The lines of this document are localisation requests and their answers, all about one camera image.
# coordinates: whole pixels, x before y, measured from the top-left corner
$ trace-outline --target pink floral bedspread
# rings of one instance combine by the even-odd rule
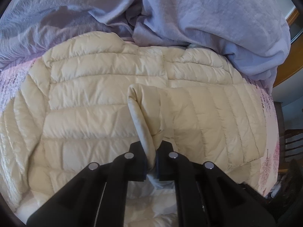
[[[0,72],[0,115],[9,100],[15,96],[34,61],[35,59],[17,66],[12,66]],[[258,188],[258,191],[265,196],[276,183],[278,176],[278,122],[272,96],[266,92],[265,88],[259,81],[253,81],[250,79],[247,79],[247,81],[255,85],[257,93],[260,95],[262,101],[263,111],[266,119],[266,150],[265,155],[261,158],[261,173]]]
[[[266,149],[261,158],[261,170],[258,192],[266,196],[277,181],[279,168],[279,130],[276,110],[272,96],[267,93],[260,81],[247,79],[255,85],[260,95],[266,120]]]

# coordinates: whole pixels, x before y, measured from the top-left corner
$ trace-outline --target wall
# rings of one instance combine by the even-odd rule
[[[277,0],[277,3],[285,19],[287,19],[295,9],[295,5],[291,0]]]
[[[287,129],[303,129],[303,96],[298,100],[282,107],[285,130]],[[286,142],[298,140],[303,138],[303,134],[296,135],[286,140]],[[286,149],[294,148],[303,145],[303,140],[294,142],[286,145]],[[303,152],[303,148],[294,149],[292,151],[287,151],[285,155],[297,154],[299,152]],[[303,155],[298,155],[294,157],[286,158],[285,161],[291,161],[292,159],[301,159]]]
[[[303,68],[272,90],[272,98],[276,102],[282,102],[282,107],[301,96],[303,96]]]

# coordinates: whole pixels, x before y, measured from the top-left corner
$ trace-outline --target bed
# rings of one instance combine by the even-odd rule
[[[26,6],[29,1],[38,6],[35,8]],[[41,61],[41,55],[57,44],[89,31],[115,32],[124,41],[139,46],[188,47],[191,45],[210,48],[226,56],[242,73],[245,82],[253,86],[262,104],[266,121],[266,147],[264,156],[260,158],[260,175],[255,180],[258,181],[258,191],[263,196],[267,195],[276,182],[279,158],[277,119],[273,100],[268,93],[272,89],[276,67],[284,61],[290,46],[288,26],[277,10],[275,0],[263,0],[263,3],[269,5],[269,9],[262,7],[259,1],[256,2],[257,0],[251,0],[252,3],[256,2],[255,7],[246,7],[250,10],[249,14],[255,16],[263,13],[268,16],[258,21],[258,26],[256,23],[250,24],[252,19],[247,19],[245,10],[237,5],[241,0],[229,3],[225,7],[225,10],[237,9],[239,14],[237,23],[234,23],[232,14],[222,13],[226,0],[218,0],[215,6],[211,4],[212,2],[209,3],[211,0],[193,0],[193,3],[198,2],[198,6],[184,4],[179,8],[166,6],[170,4],[167,0],[158,0],[158,3],[154,3],[155,0],[126,0],[120,4],[118,1],[107,4],[104,2],[106,0],[64,0],[64,3],[62,0],[54,0],[51,5],[46,2],[47,0],[37,1],[40,2],[12,0],[0,20],[2,26],[1,112],[4,111],[9,100],[16,95],[34,62]],[[100,12],[102,9],[110,11],[108,14],[111,17],[102,14]],[[35,23],[30,18],[34,10],[36,10]],[[66,16],[64,23],[58,24],[58,18],[62,16]],[[12,34],[12,26],[17,28],[17,37]],[[250,40],[245,39],[247,34],[251,35]],[[25,222],[48,197],[49,195],[33,197],[30,192],[25,193],[20,206],[15,209],[16,216]]]
[[[36,60],[38,59],[10,67],[1,72],[0,83],[1,88],[4,89],[1,95],[1,111],[3,111],[7,102],[16,94],[16,91],[20,88],[20,84],[25,79],[28,70]],[[260,176],[258,178],[258,191],[265,196],[275,184],[278,174],[278,126],[271,96],[259,81],[246,79],[254,86],[260,98],[266,119],[266,152],[261,158]],[[23,222],[26,222],[27,218],[47,199],[47,197],[48,196],[41,195],[41,198],[35,198],[31,192],[26,193],[23,196],[20,207],[15,212],[16,216]]]

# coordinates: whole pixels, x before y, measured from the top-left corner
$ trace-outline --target cream puffer jacket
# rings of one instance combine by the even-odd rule
[[[162,140],[258,184],[266,126],[254,86],[204,48],[138,47],[114,33],[72,38],[37,60],[0,118],[0,186],[11,208],[39,204],[90,162],[112,162],[139,139],[151,169]],[[173,189],[130,183],[128,226],[177,221]]]

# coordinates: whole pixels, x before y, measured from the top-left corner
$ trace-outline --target wooden furniture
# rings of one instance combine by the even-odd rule
[[[288,138],[291,138],[295,135],[299,135],[303,133],[303,129],[288,129],[285,130],[284,126],[284,117],[282,113],[282,107],[280,102],[274,102],[275,110],[277,114],[277,120],[278,120],[278,129],[279,129],[279,140],[280,140],[280,157],[279,157],[279,172],[284,173],[287,172],[287,169],[289,167],[290,162],[286,162],[286,158],[290,158],[296,155],[303,155],[303,152],[299,152],[297,154],[293,155],[285,155],[286,152],[292,151],[296,148],[303,148],[303,142],[302,145],[299,145],[295,148],[286,148],[286,145],[289,145],[294,142],[303,141],[303,138],[297,139],[292,142],[286,142],[285,140]],[[296,160],[299,165],[303,166],[303,159],[297,159]]]
[[[18,219],[9,208],[0,194],[0,226],[2,227],[25,227],[25,224]]]
[[[278,66],[277,77],[274,83],[274,87],[296,72],[303,68],[303,34],[298,37],[294,43],[292,43],[290,52],[285,62]]]
[[[291,13],[291,15],[287,18],[287,24],[289,25],[289,26],[291,26],[291,24],[295,21],[295,19],[297,18],[299,16],[299,11],[298,11],[298,9],[295,9],[292,13]]]

